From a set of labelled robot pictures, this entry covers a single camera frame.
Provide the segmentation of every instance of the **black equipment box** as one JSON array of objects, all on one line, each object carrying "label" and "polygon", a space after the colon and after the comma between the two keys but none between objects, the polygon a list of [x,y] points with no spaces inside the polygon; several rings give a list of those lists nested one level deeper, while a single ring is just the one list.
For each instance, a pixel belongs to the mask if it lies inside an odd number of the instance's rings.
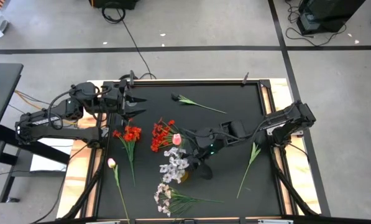
[{"label": "black equipment box", "polygon": [[297,26],[301,34],[339,32],[365,0],[303,0]]},{"label": "black equipment box", "polygon": [[110,4],[108,8],[120,8],[120,9],[134,9],[135,4],[139,0],[88,0],[93,7],[101,8],[104,7],[105,4],[109,2],[117,2],[120,3],[121,7],[118,4]]}]

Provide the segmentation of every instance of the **green stem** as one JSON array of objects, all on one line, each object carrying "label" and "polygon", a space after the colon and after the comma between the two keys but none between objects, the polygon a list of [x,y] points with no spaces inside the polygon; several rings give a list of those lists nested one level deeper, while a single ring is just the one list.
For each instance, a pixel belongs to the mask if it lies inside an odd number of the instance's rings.
[{"label": "green stem", "polygon": [[249,163],[249,165],[246,168],[246,172],[245,172],[245,175],[243,176],[242,183],[240,183],[240,187],[239,187],[239,191],[237,192],[236,199],[239,197],[240,190],[242,189],[243,181],[245,181],[246,174],[247,174],[247,171],[249,170],[250,165],[251,165],[251,163]]},{"label": "green stem", "polygon": [[133,175],[133,184],[134,184],[134,187],[135,187],[135,176],[134,176],[134,164],[133,164],[133,161],[130,161],[130,168],[131,168],[131,172],[132,172],[132,175]]},{"label": "green stem", "polygon": [[200,107],[203,107],[203,108],[206,108],[206,109],[209,109],[209,110],[212,110],[212,111],[216,111],[216,112],[220,112],[220,113],[223,113],[223,114],[227,114],[226,112],[223,112],[223,111],[220,111],[220,110],[216,110],[214,108],[210,108],[210,107],[207,107],[207,106],[203,106],[203,105],[200,105],[200,104],[197,104],[195,103],[196,106],[200,106]]},{"label": "green stem", "polygon": [[122,194],[121,185],[119,183],[119,175],[117,173],[117,165],[115,166],[113,172],[114,172],[115,179],[116,179],[116,185],[117,185],[117,187],[119,189],[119,193],[120,193],[121,198],[122,198],[122,203],[123,203],[124,213],[126,214],[127,223],[130,223],[129,215],[127,214],[126,204],[124,203],[124,198],[123,198],[123,194]]}]

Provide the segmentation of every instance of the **gray floor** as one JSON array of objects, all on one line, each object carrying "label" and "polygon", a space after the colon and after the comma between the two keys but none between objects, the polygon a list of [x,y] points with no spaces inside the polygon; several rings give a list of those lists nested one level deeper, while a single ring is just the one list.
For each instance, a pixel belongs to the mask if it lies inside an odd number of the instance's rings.
[{"label": "gray floor", "polygon": [[[287,5],[275,0],[283,30]],[[133,47],[122,24],[105,22],[86,0],[15,0],[5,11],[11,26],[0,49]],[[371,0],[329,45],[371,45]],[[273,45],[278,40],[266,0],[141,0],[126,24],[140,47]],[[319,34],[320,43],[327,35]],[[308,45],[287,40],[287,45]],[[371,218],[371,51],[289,52],[301,99],[318,121],[311,129],[327,200],[335,217]],[[281,52],[213,51],[143,53],[159,78],[287,78]],[[72,83],[115,79],[133,69],[145,73],[136,53],[0,55],[0,62],[25,65],[17,87],[42,100]],[[34,111],[13,96],[11,104]],[[8,108],[2,124],[13,127],[19,113]],[[8,167],[1,165],[0,172]],[[0,189],[4,184],[0,176]],[[0,223],[29,223],[53,204],[60,179],[21,178],[0,204]],[[46,220],[53,220],[55,212]]]}]

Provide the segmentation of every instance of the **pink flower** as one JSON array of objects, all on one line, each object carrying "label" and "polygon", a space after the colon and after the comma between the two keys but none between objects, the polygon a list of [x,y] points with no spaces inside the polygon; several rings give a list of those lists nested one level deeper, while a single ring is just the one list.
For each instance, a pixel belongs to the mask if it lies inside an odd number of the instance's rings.
[{"label": "pink flower", "polygon": [[115,168],[115,166],[116,166],[116,162],[115,162],[115,160],[113,160],[112,158],[109,158],[108,159],[108,166],[109,166],[109,168]]},{"label": "pink flower", "polygon": [[174,145],[179,146],[181,144],[181,135],[180,134],[174,134],[172,142]]}]

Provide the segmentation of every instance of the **black table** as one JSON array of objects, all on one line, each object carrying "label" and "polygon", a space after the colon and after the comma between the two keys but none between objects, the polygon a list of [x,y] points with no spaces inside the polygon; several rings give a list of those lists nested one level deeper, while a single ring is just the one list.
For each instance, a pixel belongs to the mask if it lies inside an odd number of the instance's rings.
[{"label": "black table", "polygon": [[[227,112],[221,114],[197,106],[181,105],[170,98],[176,92],[202,105]],[[111,138],[107,158],[114,158],[121,171],[121,186],[126,207],[131,219],[167,218],[159,213],[153,199],[162,174],[159,165],[167,164],[163,151],[154,153],[150,149],[153,124],[161,117],[166,121],[174,119],[178,127],[199,129],[216,127],[219,123],[242,120],[248,131],[253,130],[266,114],[260,81],[249,81],[241,86],[240,81],[223,82],[137,82],[133,94],[148,101],[138,106],[147,111],[137,115],[133,124],[142,128],[142,138],[135,147],[134,167],[136,186],[133,186],[131,170],[126,151],[120,140]],[[121,119],[111,115],[111,128],[117,127]],[[251,144],[224,148],[213,155],[208,164],[213,170],[213,179],[204,180],[193,174],[182,184],[170,185],[181,193],[196,198],[220,200],[224,203],[203,202],[179,218],[223,218],[280,215],[283,211],[278,179],[274,176],[269,146],[264,144],[265,133],[259,134],[262,152],[252,164],[241,195],[237,190],[250,158]],[[98,209],[94,214],[100,219],[126,218],[122,202],[115,185],[112,170],[105,169],[98,192]]]},{"label": "black table", "polygon": [[[18,63],[0,63],[0,121],[21,77],[22,68],[23,65]],[[5,143],[25,149],[27,152],[21,152],[21,150],[18,150],[16,156],[6,154],[3,152]],[[23,159],[19,159],[20,154],[27,155],[27,159],[25,159],[27,162],[25,162]],[[15,131],[0,125],[0,162],[12,165],[11,171],[24,170],[23,167],[30,164],[29,158],[30,160],[32,159],[32,154],[37,154],[64,164],[66,164],[69,160],[68,154],[65,154],[64,152],[56,150],[40,142],[35,142],[29,146],[19,145],[18,141],[16,140]],[[15,176],[16,175],[9,174],[0,197],[0,202],[7,201]]]}]

